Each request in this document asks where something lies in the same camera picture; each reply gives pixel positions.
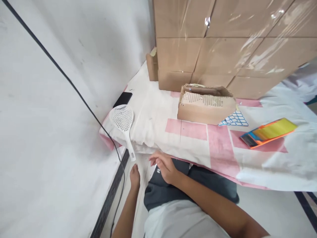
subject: hand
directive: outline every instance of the hand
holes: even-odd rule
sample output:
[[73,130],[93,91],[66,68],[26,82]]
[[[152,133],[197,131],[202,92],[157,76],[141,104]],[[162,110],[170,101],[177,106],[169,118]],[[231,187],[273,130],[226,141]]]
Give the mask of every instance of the hand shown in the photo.
[[168,154],[156,151],[150,156],[149,160],[151,166],[158,165],[165,182],[173,185],[177,181],[180,172],[175,168],[172,158]]
[[138,165],[134,164],[130,172],[131,189],[140,189],[140,173]]

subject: person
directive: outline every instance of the person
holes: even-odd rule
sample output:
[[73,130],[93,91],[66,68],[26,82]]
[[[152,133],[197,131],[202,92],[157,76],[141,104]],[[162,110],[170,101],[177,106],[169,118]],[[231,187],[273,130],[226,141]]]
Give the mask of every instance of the person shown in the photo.
[[[156,151],[149,158],[157,165],[145,190],[149,211],[145,237],[262,238],[269,233],[236,205],[236,184],[205,168]],[[113,238],[130,238],[140,188],[135,164],[131,189],[115,227]]]

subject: blue and white patterned paper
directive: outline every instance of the blue and white patterned paper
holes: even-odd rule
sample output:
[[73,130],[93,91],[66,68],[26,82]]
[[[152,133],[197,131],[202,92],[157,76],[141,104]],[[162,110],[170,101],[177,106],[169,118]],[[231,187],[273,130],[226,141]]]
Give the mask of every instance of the blue and white patterned paper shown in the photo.
[[218,124],[218,126],[249,126],[244,116],[242,115],[240,110],[236,110],[233,114],[228,116],[222,122]]

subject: white shirt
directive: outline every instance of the white shirt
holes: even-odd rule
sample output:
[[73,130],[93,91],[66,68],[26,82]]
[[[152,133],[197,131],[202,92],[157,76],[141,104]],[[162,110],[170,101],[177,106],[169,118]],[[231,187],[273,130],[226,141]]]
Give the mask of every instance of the white shirt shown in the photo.
[[176,200],[151,209],[144,226],[147,238],[230,238],[209,215],[188,200]]

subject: white slotted spoon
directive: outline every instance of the white slotted spoon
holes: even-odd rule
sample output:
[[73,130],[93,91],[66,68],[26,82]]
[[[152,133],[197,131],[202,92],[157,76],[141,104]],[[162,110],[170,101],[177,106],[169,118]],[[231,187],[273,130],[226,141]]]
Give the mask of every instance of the white slotted spoon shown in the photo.
[[130,128],[133,122],[133,110],[129,105],[114,107],[109,113],[109,119],[124,135],[131,161],[135,161],[135,154],[130,139]]

